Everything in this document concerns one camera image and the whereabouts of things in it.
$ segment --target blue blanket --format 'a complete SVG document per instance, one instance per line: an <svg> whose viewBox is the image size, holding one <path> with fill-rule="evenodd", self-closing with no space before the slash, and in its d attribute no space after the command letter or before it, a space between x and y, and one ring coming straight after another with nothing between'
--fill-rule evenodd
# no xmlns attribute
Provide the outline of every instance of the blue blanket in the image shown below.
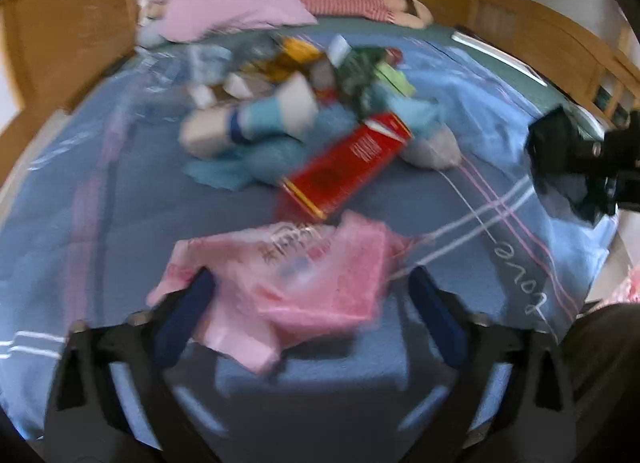
<svg viewBox="0 0 640 463"><path fill-rule="evenodd" d="M320 45L332 37L310 36ZM351 199L398 233L434 237L395 273L377 323L287 350L268 377L195 344L166 373L228 463L398 461L455 378L408 300L410 268L426 265L472 311L560 340L614 233L614 220L590 229L548 217L523 154L540 113L509 84L456 48L346 37L402 49L401 69L418 97L444 106L464 160L446 172L394 162ZM34 164L0 231L0 400L26 436L42 433L70 320L123 321L145 307L178 239L273 217L273 188L214 190L182 173L188 155L177 133L190 104L172 87L187 75L180 53L98 87ZM113 373L135 434L154 445L126 370ZM476 425L494 414L507 374L497 368Z"/></svg>

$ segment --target red and white striped pillowcase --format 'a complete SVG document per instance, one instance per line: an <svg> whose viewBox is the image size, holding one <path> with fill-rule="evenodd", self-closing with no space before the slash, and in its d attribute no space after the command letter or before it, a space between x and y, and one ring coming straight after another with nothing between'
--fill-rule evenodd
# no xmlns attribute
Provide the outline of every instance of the red and white striped pillowcase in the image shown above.
<svg viewBox="0 0 640 463"><path fill-rule="evenodd" d="M301 0L315 16L363 17L373 21L393 23L393 12L384 0Z"/></svg>

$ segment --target red box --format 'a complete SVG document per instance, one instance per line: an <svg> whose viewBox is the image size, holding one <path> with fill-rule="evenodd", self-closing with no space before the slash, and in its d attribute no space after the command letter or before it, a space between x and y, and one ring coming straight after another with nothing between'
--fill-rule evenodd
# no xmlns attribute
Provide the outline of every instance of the red box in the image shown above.
<svg viewBox="0 0 640 463"><path fill-rule="evenodd" d="M282 181L279 220L322 222L400 152L411 131L393 113L367 119L350 136Z"/></svg>

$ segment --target wooden headboard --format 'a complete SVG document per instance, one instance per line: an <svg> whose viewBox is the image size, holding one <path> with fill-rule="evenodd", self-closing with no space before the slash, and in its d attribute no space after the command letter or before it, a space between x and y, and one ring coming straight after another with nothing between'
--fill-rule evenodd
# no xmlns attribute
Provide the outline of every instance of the wooden headboard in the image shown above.
<svg viewBox="0 0 640 463"><path fill-rule="evenodd" d="M132 50L136 0L0 0L0 56L19 113L0 135L0 184L59 108Z"/></svg>
<svg viewBox="0 0 640 463"><path fill-rule="evenodd" d="M633 106L640 100L640 69L621 50L547 6L531 0L480 0L474 30L595 115L610 120L623 98ZM612 84L604 101L598 99L603 84Z"/></svg>

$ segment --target bed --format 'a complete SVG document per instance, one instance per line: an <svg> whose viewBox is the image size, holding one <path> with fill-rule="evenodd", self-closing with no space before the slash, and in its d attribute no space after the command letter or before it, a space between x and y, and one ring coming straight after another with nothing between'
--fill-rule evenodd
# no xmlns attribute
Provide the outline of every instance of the bed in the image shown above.
<svg viewBox="0 0 640 463"><path fill-rule="evenodd" d="M130 0L74 6L80 28L90 28L81 34L86 46L74 48L79 34L71 32L74 39L58 35L62 50L42 45L33 51L37 36L25 34L19 18L33 5L14 2L4 5L4 14L20 23L19 31L7 25L6 40L21 38L24 46L12 71L17 89L30 86L33 96L24 97L8 132L30 138L38 119L44 122L53 109L73 113L34 161L22 163L27 175L0 230L0 399L21 433L37 438L71 321L109 325L143 309L177 240L270 223L275 191L261 185L214 190L182 173L188 155L176 136L190 101L142 95L150 83L180 84L183 46L134 58L84 97L115 58L130 53ZM101 2L115 18L97 24L92 7ZM406 294L406 275L417 263L470 310L544 329L558 340L580 311L616 220L591 229L549 218L523 157L528 124L569 102L552 85L454 42L452 31L440 24L417 31L338 18L283 30L318 46L340 33L353 44L401 48L402 69L420 96L436 97L447 108L464 160L446 172L394 162L350 201L351 209L398 233L433 234L394 273L376 324L287 350L267 377L197 344L167 372L178 400L224 461L400 459L455 378ZM207 42L231 48L253 35ZM38 69L36 58L49 60L49 69ZM63 60L74 74L62 81L48 76L43 84L45 72ZM126 369L115 366L113 373L134 433L153 445ZM507 374L508 367L496 368L476 426L496 411Z"/></svg>

